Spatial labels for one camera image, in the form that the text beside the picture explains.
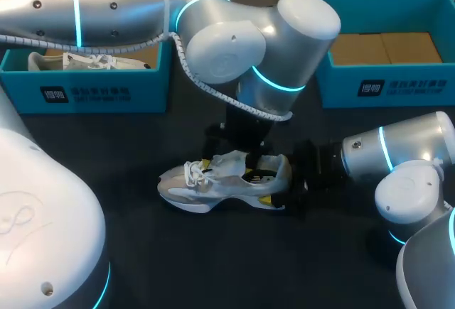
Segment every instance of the white cable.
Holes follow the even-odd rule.
[[[241,110],[245,110],[246,112],[257,116],[261,119],[266,119],[269,121],[275,121],[275,122],[283,122],[283,121],[288,121],[292,117],[292,112],[288,112],[287,114],[281,116],[281,115],[274,115],[274,114],[269,114],[268,112],[263,112],[261,110],[258,110],[256,108],[250,107],[249,105],[243,104],[236,99],[233,99],[232,97],[229,97],[212,87],[209,87],[206,83],[202,82],[199,80],[197,77],[195,77],[186,62],[185,58],[185,53],[183,51],[183,46],[180,37],[178,36],[177,33],[170,32],[169,35],[173,38],[176,47],[177,47],[177,53],[178,53],[178,59],[180,60],[180,64],[182,65],[183,71],[185,71],[186,75],[188,78],[199,88],[202,89],[203,91],[207,92],[208,94],[211,94],[212,96],[221,99],[222,101],[231,104],[234,107],[237,107]],[[157,43],[160,43],[161,41],[164,40],[164,34],[160,34],[159,36],[145,41],[143,43],[139,44],[134,44],[131,46],[124,46],[124,47],[118,47],[118,48],[79,48],[74,45],[62,45],[62,44],[57,44],[57,43],[49,43],[47,41],[43,40],[35,40],[35,39],[28,39],[28,38],[21,38],[21,37],[15,37],[15,36],[5,36],[5,35],[0,35],[0,43],[5,43],[5,44],[12,44],[12,45],[21,45],[21,46],[29,46],[33,48],[52,48],[56,50],[61,50],[64,52],[75,52],[75,53],[84,53],[84,54],[89,54],[89,55],[118,55],[122,53],[129,53],[129,52],[134,52],[134,51],[139,51],[142,50],[143,48],[147,46],[153,46]]]
[[[169,38],[169,18],[171,17],[171,4],[169,0],[164,1],[164,25],[163,25],[163,37],[164,40]]]

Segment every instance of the shoe sole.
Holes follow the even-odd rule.
[[[210,202],[208,204],[183,204],[182,202],[170,200],[167,197],[164,197],[161,193],[160,193],[160,196],[163,199],[165,199],[165,201],[167,201],[169,204],[171,204],[175,207],[178,207],[181,210],[184,210],[186,212],[192,212],[192,213],[200,213],[200,214],[209,212],[211,209],[214,208],[214,206],[218,205],[220,202],[222,202],[223,200],[226,200],[226,199],[238,199],[243,202],[246,202],[249,206],[260,208],[261,210],[274,210],[274,211],[284,210],[284,206],[280,207],[280,208],[267,206],[267,205],[264,205],[261,202],[259,202],[259,198],[248,197],[246,195],[234,195],[232,197],[225,197],[223,199],[219,199],[214,202]]]

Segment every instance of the sneaker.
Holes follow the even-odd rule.
[[[61,70],[143,70],[150,66],[140,60],[112,57],[111,55],[40,55],[32,52],[28,57],[28,71]]]
[[[235,198],[267,209],[275,208],[273,194],[287,191],[291,166],[286,156],[262,156],[254,170],[247,170],[247,153],[232,151],[204,161],[187,162],[160,177],[158,191],[165,201],[189,212],[206,213],[225,199]]]

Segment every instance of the shoe lace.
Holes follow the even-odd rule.
[[[111,67],[115,67],[117,60],[111,55],[90,55],[92,59],[92,65],[96,67],[90,67],[90,69],[106,69],[111,70]]]
[[[218,183],[217,180],[213,180],[203,172],[202,161],[186,162],[183,168],[185,171],[185,182],[188,187],[195,187],[202,184],[207,185],[209,182]]]

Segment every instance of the teal storage bin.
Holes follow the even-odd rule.
[[[428,32],[443,61],[338,66],[328,53],[316,71],[325,108],[455,104],[455,3],[452,0],[324,1],[340,16],[341,33]]]
[[[171,43],[161,43],[156,69],[28,71],[28,55],[8,50],[0,65],[3,88],[19,114],[162,113],[166,111]]]

